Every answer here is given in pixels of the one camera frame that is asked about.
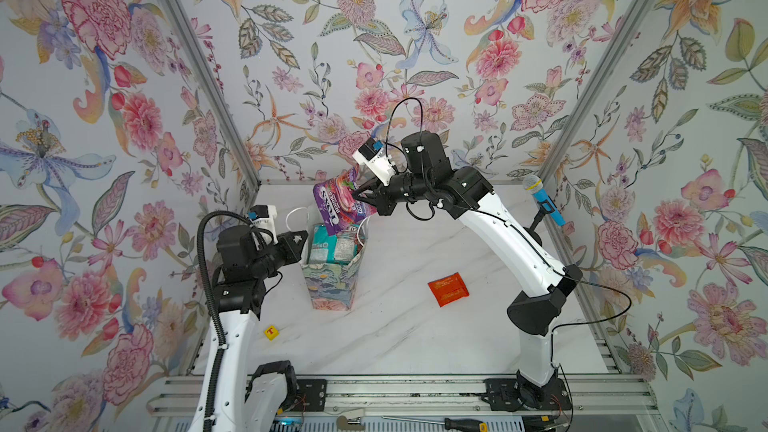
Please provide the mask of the purple Fox's berries candy bag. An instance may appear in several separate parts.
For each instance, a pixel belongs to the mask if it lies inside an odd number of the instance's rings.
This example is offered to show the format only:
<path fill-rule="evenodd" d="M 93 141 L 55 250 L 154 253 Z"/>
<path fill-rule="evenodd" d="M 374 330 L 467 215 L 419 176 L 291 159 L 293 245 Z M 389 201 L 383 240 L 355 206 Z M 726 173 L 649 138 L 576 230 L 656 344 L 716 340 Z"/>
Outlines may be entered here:
<path fill-rule="evenodd" d="M 353 197 L 360 179 L 360 167 L 313 186 L 313 197 L 329 235 L 338 235 L 376 214 L 376 209 Z"/>

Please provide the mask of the teal snack packet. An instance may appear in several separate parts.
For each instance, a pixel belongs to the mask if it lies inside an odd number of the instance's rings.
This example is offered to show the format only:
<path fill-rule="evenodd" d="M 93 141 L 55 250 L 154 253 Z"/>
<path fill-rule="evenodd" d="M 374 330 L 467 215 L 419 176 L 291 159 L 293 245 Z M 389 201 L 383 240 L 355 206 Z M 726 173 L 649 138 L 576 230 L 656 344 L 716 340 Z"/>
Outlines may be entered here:
<path fill-rule="evenodd" d="M 357 225 L 352 225 L 338 234 L 331 234 L 324 224 L 315 225 L 308 263 L 348 265 L 360 250 L 358 230 Z"/>

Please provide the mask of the floral paper gift bag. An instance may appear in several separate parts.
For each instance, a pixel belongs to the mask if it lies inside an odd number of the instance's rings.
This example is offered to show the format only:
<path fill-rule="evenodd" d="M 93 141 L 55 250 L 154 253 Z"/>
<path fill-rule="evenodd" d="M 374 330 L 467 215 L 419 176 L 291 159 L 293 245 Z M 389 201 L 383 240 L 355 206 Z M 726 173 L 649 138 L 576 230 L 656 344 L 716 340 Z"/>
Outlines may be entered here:
<path fill-rule="evenodd" d="M 300 265 L 312 307 L 315 310 L 349 311 L 354 302 L 357 279 L 365 252 L 367 219 L 357 225 L 359 227 L 360 250 L 355 258 L 345 266 L 308 263 L 313 228 L 317 224 L 324 223 L 319 212 L 309 207 L 294 208 L 285 219 L 285 225 L 290 231 L 298 231 L 300 225 L 305 225 L 309 233 L 305 256 Z"/>

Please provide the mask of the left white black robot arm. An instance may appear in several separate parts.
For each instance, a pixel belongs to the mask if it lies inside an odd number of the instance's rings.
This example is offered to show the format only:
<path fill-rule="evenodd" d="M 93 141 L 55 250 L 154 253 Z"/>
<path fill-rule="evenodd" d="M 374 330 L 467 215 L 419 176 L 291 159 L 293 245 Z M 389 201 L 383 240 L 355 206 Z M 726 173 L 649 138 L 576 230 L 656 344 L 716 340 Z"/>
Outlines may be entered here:
<path fill-rule="evenodd" d="M 265 280 L 298 263 L 306 231 L 258 239 L 238 225 L 219 235 L 217 283 L 204 288 L 211 319 L 210 351 L 191 431 L 268 431 L 298 402 L 298 380 L 288 360 L 250 370 L 248 349 L 267 295 Z"/>

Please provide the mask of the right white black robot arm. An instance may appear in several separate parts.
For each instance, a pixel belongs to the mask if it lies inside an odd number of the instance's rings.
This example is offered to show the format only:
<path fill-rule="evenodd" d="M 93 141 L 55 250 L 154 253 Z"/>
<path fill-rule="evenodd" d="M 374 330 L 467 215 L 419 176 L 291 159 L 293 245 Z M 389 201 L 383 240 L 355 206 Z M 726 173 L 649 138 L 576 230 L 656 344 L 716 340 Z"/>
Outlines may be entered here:
<path fill-rule="evenodd" d="M 355 161 L 374 176 L 353 197 L 381 216 L 391 215 L 400 203 L 424 201 L 432 211 L 442 210 L 460 221 L 496 254 L 522 288 L 507 308 L 521 340 L 512 387 L 515 399 L 521 408 L 543 408 L 565 384 L 553 362 L 550 328 L 581 281 L 581 269 L 546 252 L 535 232 L 519 224 L 477 168 L 453 168 L 437 134 L 417 132 L 402 141 L 403 172 L 397 171 L 386 148 L 368 139 L 354 153 Z"/>

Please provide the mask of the small yellow cube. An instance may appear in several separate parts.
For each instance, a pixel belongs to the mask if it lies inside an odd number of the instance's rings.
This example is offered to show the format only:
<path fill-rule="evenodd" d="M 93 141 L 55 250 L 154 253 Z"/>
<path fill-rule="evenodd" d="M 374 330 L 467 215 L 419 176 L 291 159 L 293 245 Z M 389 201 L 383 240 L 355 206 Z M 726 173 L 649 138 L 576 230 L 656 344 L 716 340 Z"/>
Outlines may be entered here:
<path fill-rule="evenodd" d="M 280 332 L 275 326 L 269 326 L 264 330 L 264 335 L 269 341 L 273 341 L 280 335 Z"/>

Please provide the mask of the blue microphone on stand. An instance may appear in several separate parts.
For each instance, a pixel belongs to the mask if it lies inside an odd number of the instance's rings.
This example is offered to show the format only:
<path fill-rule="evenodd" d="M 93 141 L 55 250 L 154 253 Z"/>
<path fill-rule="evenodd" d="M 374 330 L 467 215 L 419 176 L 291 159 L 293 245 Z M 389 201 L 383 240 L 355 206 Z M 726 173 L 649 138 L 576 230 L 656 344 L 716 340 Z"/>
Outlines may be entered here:
<path fill-rule="evenodd" d="M 522 185 L 523 188 L 532 195 L 538 207 L 531 225 L 527 228 L 528 231 L 534 232 L 546 216 L 550 216 L 559 227 L 564 227 L 566 225 L 566 220 L 545 190 L 542 180 L 537 175 L 529 174 L 525 176 Z"/>

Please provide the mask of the red snack packet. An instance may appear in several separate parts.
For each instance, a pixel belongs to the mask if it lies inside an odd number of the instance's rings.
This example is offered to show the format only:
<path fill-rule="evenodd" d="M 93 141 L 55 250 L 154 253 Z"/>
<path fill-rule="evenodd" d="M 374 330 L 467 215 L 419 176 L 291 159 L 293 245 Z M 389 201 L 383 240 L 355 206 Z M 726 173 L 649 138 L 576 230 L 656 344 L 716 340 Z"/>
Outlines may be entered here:
<path fill-rule="evenodd" d="M 459 273 L 431 281 L 428 284 L 438 305 L 444 307 L 470 295 L 469 290 Z"/>

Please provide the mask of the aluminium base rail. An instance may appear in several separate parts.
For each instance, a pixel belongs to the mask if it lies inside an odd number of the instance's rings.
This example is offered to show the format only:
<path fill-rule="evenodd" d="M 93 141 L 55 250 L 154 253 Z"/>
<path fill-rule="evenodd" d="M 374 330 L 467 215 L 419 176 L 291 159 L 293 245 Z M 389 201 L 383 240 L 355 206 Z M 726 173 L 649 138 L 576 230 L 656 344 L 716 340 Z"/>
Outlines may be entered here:
<path fill-rule="evenodd" d="M 368 415 L 479 415 L 491 410 L 485 375 L 332 375 L 325 376 L 323 396 L 310 398 L 295 411 L 338 415 L 361 409 Z M 570 405 L 577 415 L 652 415 L 655 394 L 637 375 L 569 374 L 551 400 L 555 412 Z M 148 403 L 153 417 L 192 416 L 198 407 L 202 378 L 167 379 Z"/>

